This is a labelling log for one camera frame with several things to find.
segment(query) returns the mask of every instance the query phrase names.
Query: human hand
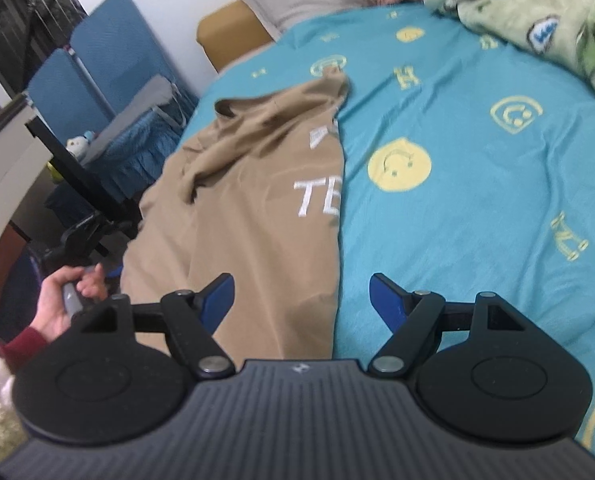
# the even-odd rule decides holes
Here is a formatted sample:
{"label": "human hand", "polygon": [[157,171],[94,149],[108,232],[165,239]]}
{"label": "human hand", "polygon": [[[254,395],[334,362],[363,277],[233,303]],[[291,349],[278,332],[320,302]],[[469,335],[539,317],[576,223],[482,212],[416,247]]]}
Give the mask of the human hand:
{"label": "human hand", "polygon": [[79,283],[76,288],[85,298],[105,300],[108,293],[104,287],[104,270],[100,264],[93,272],[84,267],[62,267],[42,282],[37,300],[37,313],[30,324],[48,342],[53,342],[71,326],[71,319],[64,308],[62,288],[66,283]]}

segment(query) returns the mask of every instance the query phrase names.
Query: gray ribbed panel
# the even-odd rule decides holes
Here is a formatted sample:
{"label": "gray ribbed panel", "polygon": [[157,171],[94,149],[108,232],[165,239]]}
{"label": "gray ribbed panel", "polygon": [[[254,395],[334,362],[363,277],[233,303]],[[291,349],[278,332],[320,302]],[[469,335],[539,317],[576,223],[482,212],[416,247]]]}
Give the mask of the gray ribbed panel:
{"label": "gray ribbed panel", "polygon": [[10,480],[586,480],[573,441],[478,447],[428,421],[406,387],[352,361],[249,362],[200,384],[175,418],[103,449],[34,440],[0,466]]}

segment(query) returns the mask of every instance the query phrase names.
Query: black metal frame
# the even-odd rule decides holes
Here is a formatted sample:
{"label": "black metal frame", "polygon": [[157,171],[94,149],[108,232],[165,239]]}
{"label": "black metal frame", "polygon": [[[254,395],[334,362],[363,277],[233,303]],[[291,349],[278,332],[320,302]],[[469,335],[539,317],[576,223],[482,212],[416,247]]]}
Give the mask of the black metal frame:
{"label": "black metal frame", "polygon": [[35,117],[26,123],[30,133],[37,137],[53,154],[51,164],[72,188],[82,195],[94,209],[112,222],[129,222],[124,233],[130,238],[137,235],[137,225],[142,219],[137,204],[131,200],[118,203],[101,184],[66,150],[44,121]]}

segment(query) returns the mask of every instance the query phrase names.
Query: blue chair backrest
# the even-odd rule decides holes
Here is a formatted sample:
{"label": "blue chair backrest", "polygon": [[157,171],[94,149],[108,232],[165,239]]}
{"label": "blue chair backrest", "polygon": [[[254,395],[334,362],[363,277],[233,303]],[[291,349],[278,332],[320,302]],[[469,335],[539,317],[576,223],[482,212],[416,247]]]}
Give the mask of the blue chair backrest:
{"label": "blue chair backrest", "polygon": [[132,0],[105,0],[75,28],[71,46],[116,114],[153,76],[177,82]]}
{"label": "blue chair backrest", "polygon": [[101,132],[113,119],[92,84],[63,49],[49,56],[26,91],[62,144],[87,130]]}

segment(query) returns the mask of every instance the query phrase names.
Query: teal bed sheet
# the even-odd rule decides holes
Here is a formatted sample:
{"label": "teal bed sheet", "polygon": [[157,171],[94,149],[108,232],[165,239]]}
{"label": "teal bed sheet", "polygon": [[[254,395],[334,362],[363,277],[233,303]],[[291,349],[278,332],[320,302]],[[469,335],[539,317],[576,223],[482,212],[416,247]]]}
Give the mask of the teal bed sheet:
{"label": "teal bed sheet", "polygon": [[[474,301],[494,290],[589,370],[578,438],[595,453],[595,94],[581,80],[420,4],[301,23],[206,92],[184,139],[222,97],[258,96],[337,64],[345,154],[335,357],[390,333],[369,301],[383,272]],[[444,344],[455,338],[446,337]]]}

